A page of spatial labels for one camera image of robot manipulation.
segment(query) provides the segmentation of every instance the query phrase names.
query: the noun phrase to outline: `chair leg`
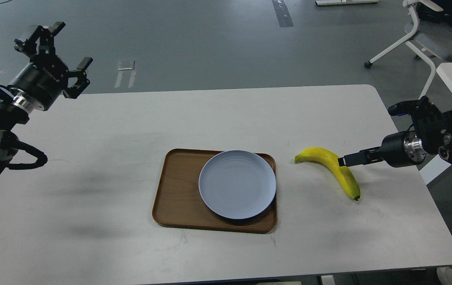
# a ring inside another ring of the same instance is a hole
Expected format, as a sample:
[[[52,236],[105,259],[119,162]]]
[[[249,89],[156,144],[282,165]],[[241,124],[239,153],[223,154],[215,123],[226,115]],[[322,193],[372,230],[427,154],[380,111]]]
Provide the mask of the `chair leg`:
[[[409,15],[411,16],[411,19],[412,19],[412,23],[414,24],[412,26],[411,31],[409,31],[409,33],[407,33],[405,36],[403,36],[402,38],[400,38],[399,40],[394,42],[392,45],[387,47],[385,50],[381,51],[378,55],[374,56],[371,60],[365,62],[364,66],[366,68],[370,68],[376,60],[385,56],[388,52],[391,52],[394,48],[398,47],[399,45],[403,44],[407,40],[411,39],[416,34],[418,27],[420,26],[420,20],[418,19],[418,13],[416,13],[416,6],[410,5],[408,7],[408,9],[409,9]]]
[[[420,98],[427,94],[428,88],[430,87],[430,84],[432,83],[432,80],[434,80],[435,77],[435,71],[436,67],[434,62],[426,55],[424,54],[420,49],[418,49],[413,43],[411,42],[405,42],[405,44],[414,51],[425,63],[430,65],[430,76],[427,79],[427,83],[425,84],[425,87],[423,87],[423,91],[420,94]]]
[[[394,42],[392,45],[387,47],[385,50],[381,51],[378,55],[374,56],[371,60],[367,61],[367,63],[370,63],[370,65],[372,65],[376,60],[385,56],[388,52],[391,52],[396,47],[403,44],[405,41],[409,40],[411,37],[412,37],[412,34],[406,34],[405,36],[403,36],[403,38],[400,38],[398,41]]]

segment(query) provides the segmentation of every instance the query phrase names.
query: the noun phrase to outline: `yellow banana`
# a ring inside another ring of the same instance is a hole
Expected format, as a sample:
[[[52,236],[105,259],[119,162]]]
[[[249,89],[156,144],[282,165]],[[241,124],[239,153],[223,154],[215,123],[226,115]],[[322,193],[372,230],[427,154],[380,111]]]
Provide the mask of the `yellow banana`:
[[[331,151],[325,148],[307,148],[294,157],[294,162],[319,162],[323,164],[333,173],[347,196],[355,201],[360,199],[360,186],[358,186],[351,170],[347,166],[338,166],[338,155]]]

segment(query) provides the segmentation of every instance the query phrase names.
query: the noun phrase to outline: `brown tray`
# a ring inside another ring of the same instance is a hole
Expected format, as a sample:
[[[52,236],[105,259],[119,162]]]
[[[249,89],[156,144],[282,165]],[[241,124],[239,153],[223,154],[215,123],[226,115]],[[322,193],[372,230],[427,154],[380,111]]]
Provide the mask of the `brown tray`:
[[[177,148],[166,154],[152,217],[163,226],[249,233],[268,233],[277,224],[277,196],[258,215],[244,220],[221,217],[199,195],[199,174],[204,164],[220,151]],[[273,169],[275,160],[258,154]]]

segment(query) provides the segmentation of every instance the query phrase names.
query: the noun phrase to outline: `floor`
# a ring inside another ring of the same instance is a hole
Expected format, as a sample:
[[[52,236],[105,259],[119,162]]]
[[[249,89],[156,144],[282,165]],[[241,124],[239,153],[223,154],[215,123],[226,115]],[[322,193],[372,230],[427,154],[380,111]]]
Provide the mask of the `floor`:
[[[84,56],[94,58],[87,94],[370,84],[386,107],[418,98],[429,67],[414,60],[408,47],[369,70],[363,67],[404,35],[408,16],[401,1],[317,7],[312,0],[286,0],[285,5],[284,23],[290,18],[294,27],[280,27],[270,0],[13,0],[0,5],[0,84],[28,62],[13,50],[12,40],[30,24],[64,21],[67,26],[55,38],[57,54],[70,68]],[[134,60],[134,70],[119,73],[121,60]],[[428,96],[440,110],[452,109],[452,94],[438,76]],[[408,117],[393,119],[400,130],[410,124]],[[381,140],[366,143],[377,146]],[[452,232],[452,168],[428,187]],[[318,284],[316,277],[281,280]],[[340,274],[335,282],[440,284],[434,269]]]

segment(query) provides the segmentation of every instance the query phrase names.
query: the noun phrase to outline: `white chair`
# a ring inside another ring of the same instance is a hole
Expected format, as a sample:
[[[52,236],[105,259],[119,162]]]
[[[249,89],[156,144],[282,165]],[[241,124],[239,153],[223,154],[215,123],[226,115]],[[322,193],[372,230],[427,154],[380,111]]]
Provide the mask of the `white chair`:
[[[430,0],[404,0],[402,5],[409,9],[409,15],[412,20],[405,25],[405,32],[407,34],[396,41],[396,43],[380,52],[380,54],[365,62],[364,66],[370,68],[372,64],[382,56],[385,56],[388,52],[405,43],[405,45],[416,53],[416,58],[421,58],[425,63],[430,65],[430,76],[420,94],[421,98],[427,93],[436,71],[434,62],[425,54],[425,52],[430,52],[432,54],[431,57],[438,57],[444,61],[452,62],[452,27],[449,27],[445,23],[436,24],[428,21],[420,22],[416,13],[416,7],[418,5],[426,5],[435,11],[442,11],[439,6]],[[422,48],[416,47],[412,42],[418,43]]]

